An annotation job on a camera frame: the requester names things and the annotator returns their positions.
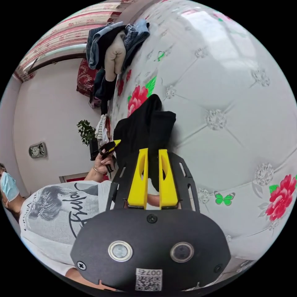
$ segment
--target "person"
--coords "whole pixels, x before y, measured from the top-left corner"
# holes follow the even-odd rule
[[[14,205],[22,203],[24,198],[20,195],[16,181],[7,172],[3,163],[0,163],[0,198],[6,209],[18,220],[19,209],[15,208]]]
[[[1,190],[3,205],[17,215],[22,242],[40,262],[81,284],[115,291],[84,279],[70,257],[79,230],[106,209],[111,185],[103,181],[107,164],[113,164],[112,156],[103,160],[99,154],[83,181],[45,186],[27,199],[16,195],[15,181],[3,166]],[[148,203],[159,206],[159,196],[148,194]]]

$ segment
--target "bracelet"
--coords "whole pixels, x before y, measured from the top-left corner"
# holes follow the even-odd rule
[[[97,169],[95,168],[95,166],[93,166],[93,169],[94,169],[95,171],[97,171],[98,173],[105,174],[105,172],[101,172],[101,171],[97,170]]]

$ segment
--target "bed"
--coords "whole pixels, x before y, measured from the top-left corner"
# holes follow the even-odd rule
[[[220,12],[163,0],[141,17],[151,35],[118,76],[111,134],[138,107],[131,106],[137,86],[153,88],[176,113],[172,151],[195,179],[201,213],[225,233],[226,278],[264,255],[295,203],[296,101],[267,50]]]

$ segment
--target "beige cloth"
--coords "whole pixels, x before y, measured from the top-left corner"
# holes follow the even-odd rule
[[[106,50],[105,54],[105,79],[107,81],[114,81],[116,76],[121,73],[122,65],[126,56],[126,49],[123,38],[124,31],[121,31],[114,39],[113,43]]]

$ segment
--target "wall clock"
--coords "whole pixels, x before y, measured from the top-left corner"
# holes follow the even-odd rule
[[[44,142],[33,144],[29,147],[29,155],[31,158],[46,157],[47,151]]]

